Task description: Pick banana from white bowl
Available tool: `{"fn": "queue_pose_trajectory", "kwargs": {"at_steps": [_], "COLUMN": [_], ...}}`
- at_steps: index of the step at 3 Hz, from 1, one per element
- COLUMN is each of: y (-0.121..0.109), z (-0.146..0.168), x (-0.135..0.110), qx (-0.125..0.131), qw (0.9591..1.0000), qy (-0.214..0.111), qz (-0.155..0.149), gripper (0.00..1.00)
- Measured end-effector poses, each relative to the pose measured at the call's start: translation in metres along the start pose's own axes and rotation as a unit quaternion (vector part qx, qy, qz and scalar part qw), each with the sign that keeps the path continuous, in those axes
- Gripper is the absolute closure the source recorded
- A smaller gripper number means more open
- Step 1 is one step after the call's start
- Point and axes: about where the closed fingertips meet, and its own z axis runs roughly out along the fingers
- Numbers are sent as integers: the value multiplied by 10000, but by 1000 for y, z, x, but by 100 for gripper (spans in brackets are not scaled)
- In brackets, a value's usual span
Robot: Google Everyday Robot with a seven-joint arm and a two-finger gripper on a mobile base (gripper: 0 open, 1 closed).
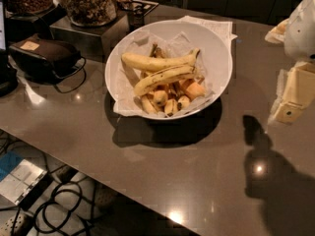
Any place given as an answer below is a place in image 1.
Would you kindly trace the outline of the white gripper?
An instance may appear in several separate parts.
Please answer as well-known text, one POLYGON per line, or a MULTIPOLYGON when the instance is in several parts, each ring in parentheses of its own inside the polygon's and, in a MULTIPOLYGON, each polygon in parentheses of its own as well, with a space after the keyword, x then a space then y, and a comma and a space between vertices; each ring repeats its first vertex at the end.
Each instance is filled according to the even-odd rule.
POLYGON ((296 62, 280 70, 277 98, 268 122, 292 124, 315 99, 315 0, 302 0, 290 14, 272 28, 265 40, 282 44, 284 53, 296 62))

